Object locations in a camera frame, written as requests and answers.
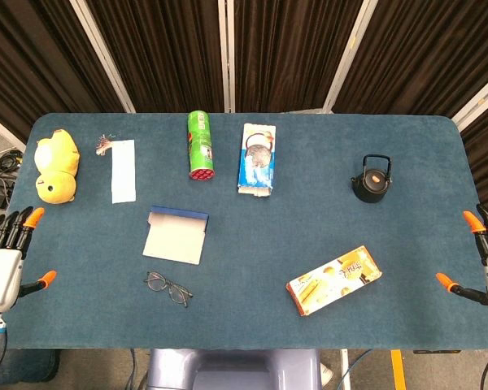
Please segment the black-rimmed eyeglasses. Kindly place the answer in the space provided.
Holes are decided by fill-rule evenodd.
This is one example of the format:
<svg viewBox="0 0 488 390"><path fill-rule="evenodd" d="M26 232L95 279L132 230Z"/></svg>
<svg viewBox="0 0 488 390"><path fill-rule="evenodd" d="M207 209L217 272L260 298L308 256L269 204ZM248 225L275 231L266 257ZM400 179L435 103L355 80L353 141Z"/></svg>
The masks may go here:
<svg viewBox="0 0 488 390"><path fill-rule="evenodd" d="M148 271L143 283L154 292L167 291L170 299L185 308L189 305L189 299L194 295L185 287L172 282L157 271Z"/></svg>

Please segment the blue-green table mat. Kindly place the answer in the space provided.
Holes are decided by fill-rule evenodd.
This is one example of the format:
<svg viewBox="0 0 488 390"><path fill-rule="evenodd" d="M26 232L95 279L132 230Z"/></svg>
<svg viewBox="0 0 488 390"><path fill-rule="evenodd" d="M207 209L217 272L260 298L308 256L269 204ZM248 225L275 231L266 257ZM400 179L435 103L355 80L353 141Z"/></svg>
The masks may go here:
<svg viewBox="0 0 488 390"><path fill-rule="evenodd" d="M213 114L215 176L189 178L184 114L48 114L33 125L10 208L41 206L33 154L67 130L81 153L74 201L46 206L24 280L57 271L5 320L12 349L485 349L488 308L448 293L439 272L485 286L464 210L478 197L464 145L442 116ZM244 124L276 127L269 197L239 193ZM112 150L134 140L136 201L112 203ZM351 178L366 154L392 159L378 203ZM198 266L142 255L152 206L207 213ZM364 245L381 278L301 316L291 280ZM174 303L157 271L194 296Z"/></svg>

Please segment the yellow plush duck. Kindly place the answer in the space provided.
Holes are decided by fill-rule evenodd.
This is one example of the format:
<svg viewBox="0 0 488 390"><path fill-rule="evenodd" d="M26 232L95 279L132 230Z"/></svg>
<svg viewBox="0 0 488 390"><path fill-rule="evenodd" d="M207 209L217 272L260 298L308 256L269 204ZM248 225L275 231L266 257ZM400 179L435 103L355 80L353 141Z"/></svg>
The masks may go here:
<svg viewBox="0 0 488 390"><path fill-rule="evenodd" d="M54 130L51 138L37 142L34 162L40 173L36 190L49 204L73 202L80 153L71 135L64 129Z"/></svg>

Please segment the black cast iron teapot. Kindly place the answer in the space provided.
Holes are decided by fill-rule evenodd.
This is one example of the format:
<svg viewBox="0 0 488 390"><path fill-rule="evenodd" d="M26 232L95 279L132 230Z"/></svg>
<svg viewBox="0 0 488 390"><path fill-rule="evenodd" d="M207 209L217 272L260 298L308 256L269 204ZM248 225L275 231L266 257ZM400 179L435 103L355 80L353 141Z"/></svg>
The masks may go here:
<svg viewBox="0 0 488 390"><path fill-rule="evenodd" d="M369 158L380 158L387 161L385 170L368 168ZM383 154L366 154L362 160L363 172L351 178L351 187L355 196L362 202L378 203L388 192L392 183L392 159Z"/></svg>

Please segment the white table leg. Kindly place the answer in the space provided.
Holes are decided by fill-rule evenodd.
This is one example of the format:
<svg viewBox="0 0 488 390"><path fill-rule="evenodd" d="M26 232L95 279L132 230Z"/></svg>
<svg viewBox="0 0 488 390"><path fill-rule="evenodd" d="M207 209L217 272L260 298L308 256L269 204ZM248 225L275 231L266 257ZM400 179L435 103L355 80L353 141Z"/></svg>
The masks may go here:
<svg viewBox="0 0 488 390"><path fill-rule="evenodd" d="M348 349L340 349L340 358L341 358L341 374L342 374L340 389L351 390Z"/></svg>

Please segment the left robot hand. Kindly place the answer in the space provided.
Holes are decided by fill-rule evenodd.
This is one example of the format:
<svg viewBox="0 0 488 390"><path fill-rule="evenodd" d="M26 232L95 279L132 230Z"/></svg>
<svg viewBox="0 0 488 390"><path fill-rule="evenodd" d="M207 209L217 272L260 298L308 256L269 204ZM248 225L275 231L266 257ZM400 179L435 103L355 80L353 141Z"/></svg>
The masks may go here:
<svg viewBox="0 0 488 390"><path fill-rule="evenodd" d="M57 272L51 270L32 283L22 283L28 247L44 213L42 207L29 206L9 215L0 214L0 314L21 297L49 288L56 279Z"/></svg>

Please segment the white paper strip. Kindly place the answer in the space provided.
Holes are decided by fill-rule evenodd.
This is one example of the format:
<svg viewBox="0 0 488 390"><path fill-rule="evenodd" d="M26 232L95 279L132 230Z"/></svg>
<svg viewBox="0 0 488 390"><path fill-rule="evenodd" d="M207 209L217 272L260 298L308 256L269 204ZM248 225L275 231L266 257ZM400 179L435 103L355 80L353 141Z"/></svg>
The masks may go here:
<svg viewBox="0 0 488 390"><path fill-rule="evenodd" d="M111 195L112 203L136 201L134 140L113 141Z"/></svg>

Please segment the blue and white glasses case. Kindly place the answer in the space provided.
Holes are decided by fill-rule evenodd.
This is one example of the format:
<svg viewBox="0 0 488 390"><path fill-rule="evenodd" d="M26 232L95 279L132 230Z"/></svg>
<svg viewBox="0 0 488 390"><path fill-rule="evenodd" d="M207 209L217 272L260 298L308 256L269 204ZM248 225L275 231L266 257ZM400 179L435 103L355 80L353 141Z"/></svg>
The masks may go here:
<svg viewBox="0 0 488 390"><path fill-rule="evenodd" d="M198 266L208 220L207 213L152 206L142 255Z"/></svg>

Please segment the green cylindrical chip can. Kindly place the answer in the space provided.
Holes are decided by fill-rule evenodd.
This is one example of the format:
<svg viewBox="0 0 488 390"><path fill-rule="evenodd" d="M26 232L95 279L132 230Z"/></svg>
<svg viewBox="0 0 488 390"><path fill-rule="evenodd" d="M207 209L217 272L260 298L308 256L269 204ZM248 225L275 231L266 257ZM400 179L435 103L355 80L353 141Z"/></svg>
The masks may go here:
<svg viewBox="0 0 488 390"><path fill-rule="evenodd" d="M202 110L190 112L187 130L190 178L201 181L209 180L215 175L215 170L208 113Z"/></svg>

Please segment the white partition frame post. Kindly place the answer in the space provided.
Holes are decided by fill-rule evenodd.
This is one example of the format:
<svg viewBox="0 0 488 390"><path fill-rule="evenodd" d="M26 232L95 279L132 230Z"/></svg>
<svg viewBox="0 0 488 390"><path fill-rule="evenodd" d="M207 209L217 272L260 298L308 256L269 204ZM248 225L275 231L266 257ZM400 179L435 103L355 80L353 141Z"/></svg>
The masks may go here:
<svg viewBox="0 0 488 390"><path fill-rule="evenodd" d="M459 133L488 110L488 82L452 117Z"/></svg>
<svg viewBox="0 0 488 390"><path fill-rule="evenodd" d="M332 109L338 99L338 95L342 90L342 86L351 69L351 65L355 59L359 45L363 40L364 34L367 31L370 20L377 8L379 0L363 0L359 13L355 19L355 23L351 30L347 44L342 53L342 57L338 64L338 68L334 74L333 81L329 87L325 103L322 106L322 114L332 114Z"/></svg>
<svg viewBox="0 0 488 390"><path fill-rule="evenodd" d="M236 67L235 67L235 27L234 0L217 0L220 58L224 96L224 112L235 113L236 104Z"/></svg>
<svg viewBox="0 0 488 390"><path fill-rule="evenodd" d="M111 56L111 52L107 47L103 35L98 27L98 24L91 12L86 0L68 0L72 9L74 10L77 19L79 20L86 36L89 39L95 54L105 71L112 88L118 97L121 106L127 113L135 114L137 111L132 102L129 92L125 87L121 74Z"/></svg>

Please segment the yellow and orange snack box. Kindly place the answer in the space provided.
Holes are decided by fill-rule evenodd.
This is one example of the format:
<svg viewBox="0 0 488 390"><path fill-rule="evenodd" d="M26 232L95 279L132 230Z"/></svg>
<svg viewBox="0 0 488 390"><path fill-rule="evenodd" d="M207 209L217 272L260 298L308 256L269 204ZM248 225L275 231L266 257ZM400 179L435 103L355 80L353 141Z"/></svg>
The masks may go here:
<svg viewBox="0 0 488 390"><path fill-rule="evenodd" d="M308 316L383 275L362 245L286 284L301 316Z"/></svg>

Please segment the blue and white cookie box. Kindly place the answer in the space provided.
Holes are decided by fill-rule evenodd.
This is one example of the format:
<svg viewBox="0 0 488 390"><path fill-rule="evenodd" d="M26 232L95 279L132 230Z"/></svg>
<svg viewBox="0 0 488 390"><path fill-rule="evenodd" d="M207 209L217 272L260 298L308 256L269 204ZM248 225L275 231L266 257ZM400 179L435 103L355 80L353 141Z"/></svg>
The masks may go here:
<svg viewBox="0 0 488 390"><path fill-rule="evenodd" d="M239 193L269 197L273 189L276 156L276 127L245 123L242 133Z"/></svg>

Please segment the lavender robot base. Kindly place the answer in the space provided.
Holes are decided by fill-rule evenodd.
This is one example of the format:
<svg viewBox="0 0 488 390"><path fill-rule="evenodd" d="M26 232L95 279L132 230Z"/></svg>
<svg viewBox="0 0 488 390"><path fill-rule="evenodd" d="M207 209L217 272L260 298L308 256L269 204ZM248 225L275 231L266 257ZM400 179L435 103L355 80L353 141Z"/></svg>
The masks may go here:
<svg viewBox="0 0 488 390"><path fill-rule="evenodd" d="M146 390L322 390L316 349L152 349Z"/></svg>

